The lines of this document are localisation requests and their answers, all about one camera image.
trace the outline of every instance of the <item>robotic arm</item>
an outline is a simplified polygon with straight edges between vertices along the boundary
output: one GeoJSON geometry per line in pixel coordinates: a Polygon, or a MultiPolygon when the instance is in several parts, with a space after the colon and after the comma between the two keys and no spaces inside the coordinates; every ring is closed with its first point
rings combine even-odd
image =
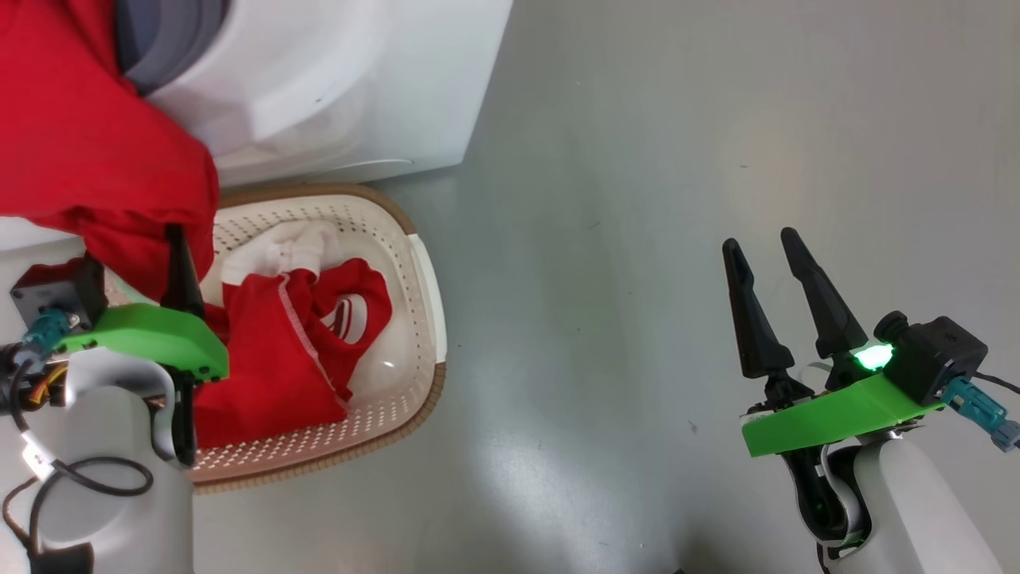
{"type": "Polygon", "coordinates": [[[4,521],[33,574],[192,572],[192,398],[197,385],[225,378],[228,362],[202,319],[178,225],[167,226],[167,240],[160,307],[107,309],[102,266],[88,255],[36,265],[11,292],[29,332],[4,355],[13,369],[5,411],[35,476],[7,495],[4,521]],[[47,396],[66,414],[40,437],[23,411],[47,396]],[[36,484],[24,528],[9,506],[36,484]]]}
{"type": "Polygon", "coordinates": [[[972,382],[994,379],[977,372],[987,347],[949,318],[910,325],[894,312],[875,329],[884,346],[854,354],[868,343],[864,330],[797,230],[782,229],[781,239],[804,285],[816,350],[832,361],[831,371],[822,394],[786,374],[793,356],[755,297],[740,244],[727,240],[723,261],[741,367],[749,379],[767,377],[766,400],[742,417],[742,430],[752,457],[778,455],[786,464],[822,570],[1001,573],[934,465],[902,439],[948,406],[977,423],[1000,450],[1017,447],[1020,426],[972,382]],[[836,447],[855,437],[859,446],[836,447]]]}

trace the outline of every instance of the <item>brown basket rim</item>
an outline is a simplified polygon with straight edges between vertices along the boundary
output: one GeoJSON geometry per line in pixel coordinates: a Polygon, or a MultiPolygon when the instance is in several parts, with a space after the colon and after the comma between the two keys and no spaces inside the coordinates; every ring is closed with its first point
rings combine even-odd
{"type": "MultiPolygon", "coordinates": [[[[277,188],[267,188],[259,190],[246,190],[243,193],[226,195],[220,199],[219,208],[238,207],[251,203],[261,203],[264,201],[275,201],[277,199],[290,199],[295,197],[311,197],[318,195],[353,195],[367,199],[379,207],[382,207],[407,234],[415,232],[414,225],[410,217],[392,199],[381,193],[356,184],[300,184],[292,186],[282,186],[277,188]]],[[[221,478],[211,480],[194,480],[196,494],[213,494],[216,492],[230,492],[244,488],[253,488],[264,484],[279,482],[289,478],[295,478],[306,474],[320,471],[341,463],[352,461],[359,457],[364,457],[369,453],[374,453],[384,447],[389,447],[418,429],[439,403],[443,395],[443,387],[446,383],[446,363],[436,365],[432,384],[428,389],[428,396],[422,403],[421,408],[406,423],[400,427],[379,435],[371,440],[367,440],[357,447],[344,449],[335,453],[323,455],[310,461],[296,463],[294,465],[280,467],[271,471],[263,471],[253,474],[240,475],[235,478],[221,478]]]]}

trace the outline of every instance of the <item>green bracket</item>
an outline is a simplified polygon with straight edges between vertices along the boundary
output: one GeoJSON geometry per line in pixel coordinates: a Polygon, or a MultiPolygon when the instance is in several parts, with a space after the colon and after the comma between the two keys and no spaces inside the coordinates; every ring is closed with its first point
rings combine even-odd
{"type": "Polygon", "coordinates": [[[945,405],[921,407],[878,374],[744,425],[752,457],[830,445],[889,428],[945,405]]]}
{"type": "Polygon", "coordinates": [[[218,381],[230,375],[226,347],[194,315],[134,304],[110,308],[95,329],[64,337],[68,352],[95,348],[155,361],[190,371],[198,381],[218,381]]]}

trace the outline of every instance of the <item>floor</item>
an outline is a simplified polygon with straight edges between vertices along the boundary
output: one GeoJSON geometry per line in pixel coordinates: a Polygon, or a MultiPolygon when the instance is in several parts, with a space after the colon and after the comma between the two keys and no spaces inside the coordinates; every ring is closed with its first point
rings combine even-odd
{"type": "MultiPolygon", "coordinates": [[[[815,572],[784,467],[741,439],[762,382],[730,236],[801,364],[783,225],[866,329],[949,315],[1020,377],[1009,0],[517,0],[463,165],[376,187],[439,273],[439,408],[363,459],[197,499],[198,573],[815,572]]],[[[911,439],[1020,571],[1020,456],[949,415],[911,439]]]]}

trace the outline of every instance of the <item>red garment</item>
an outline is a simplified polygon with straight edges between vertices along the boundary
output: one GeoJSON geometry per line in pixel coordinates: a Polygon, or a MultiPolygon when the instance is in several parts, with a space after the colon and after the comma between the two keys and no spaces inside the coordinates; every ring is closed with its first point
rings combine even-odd
{"type": "Polygon", "coordinates": [[[81,234],[159,301],[163,225],[212,263],[216,169],[205,147],[138,97],[116,64],[112,0],[0,0],[0,213],[81,234]]]}
{"type": "Polygon", "coordinates": [[[306,268],[252,273],[240,286],[223,283],[223,303],[226,317],[208,306],[206,321],[231,334],[231,377],[205,385],[195,399],[202,449],[344,420],[354,368],[393,313],[386,279],[364,259],[323,270],[317,280],[306,268]],[[351,300],[366,312],[360,325],[348,320],[351,300]],[[322,318],[334,312],[330,328],[322,318]]]}

